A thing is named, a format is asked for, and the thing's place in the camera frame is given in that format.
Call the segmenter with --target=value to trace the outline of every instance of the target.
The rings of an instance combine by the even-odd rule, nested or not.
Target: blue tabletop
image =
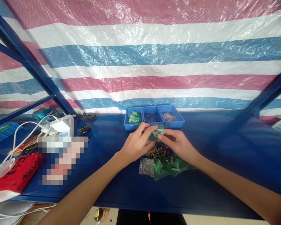
[[[280,132],[242,112],[184,112],[181,115],[185,119],[181,130],[201,154],[281,194]],[[80,155],[76,168],[71,170],[65,184],[39,185],[41,178],[36,174],[23,193],[13,200],[59,202],[121,149],[130,134],[125,131],[123,122],[124,115],[118,114],[100,115],[95,121],[86,123],[91,126],[91,131],[87,134],[88,149]],[[78,135],[84,122],[76,119],[75,123]],[[0,162],[5,157],[8,144],[1,145]],[[185,171],[174,178],[167,176],[157,182],[149,176],[139,175],[138,171],[139,160],[120,171],[95,205],[261,219],[238,198],[199,170]]]

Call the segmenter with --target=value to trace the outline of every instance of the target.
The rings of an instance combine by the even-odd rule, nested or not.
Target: white cable
[[[54,207],[54,206],[56,206],[56,205],[48,206],[48,207],[43,207],[43,208],[38,208],[38,209],[33,210],[33,211],[30,211],[30,212],[21,212],[21,213],[15,214],[15,215],[9,215],[9,214],[0,213],[0,216],[3,216],[3,218],[0,218],[0,219],[6,219],[6,218],[10,218],[10,217],[24,216],[24,215],[28,215],[28,214],[30,214],[30,213],[39,212],[39,211],[48,212],[48,211],[46,211],[46,209],[52,208],[52,207]]]
[[[96,222],[96,225],[98,225],[98,218],[99,218],[99,208],[97,207],[97,210],[98,210],[98,216],[97,216],[97,222]]]
[[[42,131],[40,132],[40,134],[37,136],[37,143],[38,143],[38,138],[42,135]]]
[[[57,121],[59,121],[59,119],[56,117],[56,116],[53,116],[53,115],[46,115],[43,119],[41,119],[41,121],[39,123],[37,123],[37,126],[35,126],[35,128],[31,131],[31,133],[15,148],[16,146],[16,135],[17,135],[17,132],[18,132],[18,129],[26,124],[26,123],[35,123],[35,122],[25,122],[25,123],[22,123],[20,126],[17,127],[16,131],[15,131],[15,135],[14,135],[14,138],[13,138],[13,146],[12,146],[12,151],[7,155],[7,157],[3,160],[3,163],[8,160],[8,157],[10,157],[10,159],[12,159],[12,155],[14,153],[14,151],[16,151],[29,137],[30,135],[33,134],[33,132],[38,128],[38,126],[43,122],[43,120],[49,116],[52,116],[54,117]]]
[[[32,122],[32,121],[28,121],[28,122],[25,122],[25,123],[22,123],[20,126],[17,127],[16,131],[15,131],[15,134],[14,134],[14,138],[13,138],[13,146],[12,146],[12,151],[7,155],[7,157],[4,159],[3,163],[8,159],[8,157],[10,157],[10,159],[12,159],[12,155],[13,153],[33,134],[33,132],[38,128],[38,126],[43,122],[43,120],[45,118],[47,118],[48,116],[52,116],[54,117],[57,121],[59,121],[59,119],[56,117],[56,116],[53,116],[53,115],[46,115],[44,118],[41,119],[41,121],[39,123],[36,123],[36,122]],[[19,130],[19,128],[24,125],[24,124],[27,124],[27,123],[34,123],[36,124],[35,128],[31,131],[31,133],[15,148],[16,146],[16,136],[17,136],[17,132]],[[8,214],[3,214],[3,213],[0,213],[0,216],[3,216],[1,217],[0,219],[6,219],[6,218],[10,218],[10,217],[19,217],[19,216],[24,216],[24,215],[28,215],[30,213],[34,213],[34,212],[39,212],[39,211],[45,211],[45,212],[48,212],[47,208],[52,208],[54,207],[55,205],[53,206],[49,206],[49,207],[43,207],[43,208],[39,208],[39,209],[36,209],[34,211],[30,211],[30,212],[23,212],[23,213],[18,213],[18,214],[15,214],[15,215],[8,215]]]

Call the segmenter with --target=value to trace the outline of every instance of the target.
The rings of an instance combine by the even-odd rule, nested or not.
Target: red bag
[[[37,169],[37,152],[17,158],[14,167],[0,178],[0,202],[20,195]]]

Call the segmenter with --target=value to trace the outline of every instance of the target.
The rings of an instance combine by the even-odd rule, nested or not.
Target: blue sorting tray
[[[138,112],[140,115],[142,114],[141,113],[142,112],[141,107],[127,108],[126,109],[126,114],[125,114],[125,119],[124,119],[124,127],[127,131],[136,130],[140,126],[140,123],[129,124],[129,122],[128,122],[128,120],[129,120],[128,114],[132,113],[133,110]]]
[[[11,126],[7,127],[6,129],[4,129],[2,131],[0,131],[0,142],[5,140],[9,136],[12,136],[19,126],[17,123],[3,123],[2,125],[0,125],[0,127],[3,127],[4,125],[7,125],[7,124],[11,124]]]
[[[176,116],[177,121],[172,121],[172,122],[165,122],[165,128],[180,128],[182,127],[182,125],[184,124],[185,120],[183,119],[183,117],[180,115],[180,113],[177,111],[177,109],[172,106],[172,105],[162,105],[162,106],[158,106],[161,114],[162,114],[162,118],[163,118],[163,114],[166,113],[170,113],[173,116]]]
[[[147,121],[147,123],[150,125],[164,123],[163,116],[157,106],[142,107],[142,116],[143,122]]]

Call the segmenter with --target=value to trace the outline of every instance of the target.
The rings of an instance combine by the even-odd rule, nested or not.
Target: hand
[[[156,143],[151,141],[146,145],[150,134],[157,129],[158,126],[151,126],[147,123],[141,123],[138,129],[129,134],[124,146],[119,151],[122,160],[128,165],[146,154]]]
[[[184,133],[182,131],[164,129],[164,134],[165,136],[159,134],[158,138],[181,159],[194,165],[197,156],[200,154],[191,145]]]

